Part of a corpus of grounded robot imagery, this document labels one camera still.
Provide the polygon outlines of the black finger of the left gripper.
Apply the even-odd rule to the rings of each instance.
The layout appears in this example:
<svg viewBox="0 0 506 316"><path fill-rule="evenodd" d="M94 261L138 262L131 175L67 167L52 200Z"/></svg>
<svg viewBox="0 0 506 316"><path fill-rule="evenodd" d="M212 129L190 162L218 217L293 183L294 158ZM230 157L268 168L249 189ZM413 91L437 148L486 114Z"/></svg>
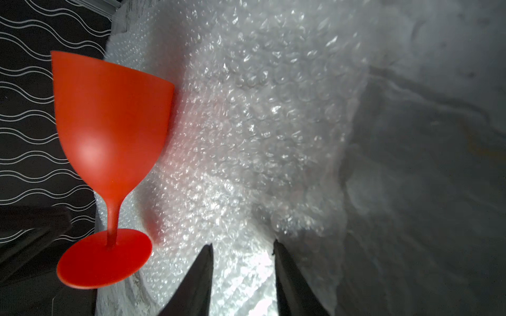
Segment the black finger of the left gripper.
<svg viewBox="0 0 506 316"><path fill-rule="evenodd" d="M1 232L25 230L7 246L1 246L1 283L72 227L65 207L5 205L1 207Z"/></svg>

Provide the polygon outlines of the red wine glass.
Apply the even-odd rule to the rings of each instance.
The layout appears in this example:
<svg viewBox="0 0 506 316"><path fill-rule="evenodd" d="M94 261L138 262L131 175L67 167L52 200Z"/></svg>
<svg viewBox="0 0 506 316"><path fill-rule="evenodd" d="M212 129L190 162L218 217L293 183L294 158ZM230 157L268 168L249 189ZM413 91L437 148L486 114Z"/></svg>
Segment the red wine glass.
<svg viewBox="0 0 506 316"><path fill-rule="evenodd" d="M175 87L154 75L103 60L51 52L55 121L61 147L77 174L107 206L107 228L71 246L59 280L97 289L137 272L152 241L119 227L121 204L159 159L169 131Z"/></svg>

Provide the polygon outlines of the bubble wrap of red glass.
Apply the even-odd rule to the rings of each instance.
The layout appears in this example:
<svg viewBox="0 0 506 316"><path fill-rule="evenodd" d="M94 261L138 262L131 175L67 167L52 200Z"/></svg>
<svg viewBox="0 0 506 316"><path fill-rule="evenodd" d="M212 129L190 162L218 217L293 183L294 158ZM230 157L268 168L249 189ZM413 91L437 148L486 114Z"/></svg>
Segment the bubble wrap of red glass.
<svg viewBox="0 0 506 316"><path fill-rule="evenodd" d="M124 1L105 60L175 84L155 167L120 224L154 243L99 315L156 315L214 248L212 315L275 315L273 247L331 315L348 217L339 168L375 67L405 53L414 1Z"/></svg>

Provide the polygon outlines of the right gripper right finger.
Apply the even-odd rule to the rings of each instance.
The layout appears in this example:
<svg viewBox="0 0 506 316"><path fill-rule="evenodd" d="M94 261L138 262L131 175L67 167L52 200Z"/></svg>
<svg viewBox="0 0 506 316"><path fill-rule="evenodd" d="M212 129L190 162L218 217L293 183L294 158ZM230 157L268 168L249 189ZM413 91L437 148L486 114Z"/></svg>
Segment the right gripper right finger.
<svg viewBox="0 0 506 316"><path fill-rule="evenodd" d="M312 292L292 255L278 240L274 242L275 285L279 315L325 315L329 313Z"/></svg>

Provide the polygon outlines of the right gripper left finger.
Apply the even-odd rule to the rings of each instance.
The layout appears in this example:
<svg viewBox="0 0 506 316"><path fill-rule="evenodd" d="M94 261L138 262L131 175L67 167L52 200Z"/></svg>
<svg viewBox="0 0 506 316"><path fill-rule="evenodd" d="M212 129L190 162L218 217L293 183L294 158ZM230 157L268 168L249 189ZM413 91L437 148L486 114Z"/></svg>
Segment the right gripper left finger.
<svg viewBox="0 0 506 316"><path fill-rule="evenodd" d="M163 315L209 315L213 278L213 246L205 245L171 300L159 312Z"/></svg>

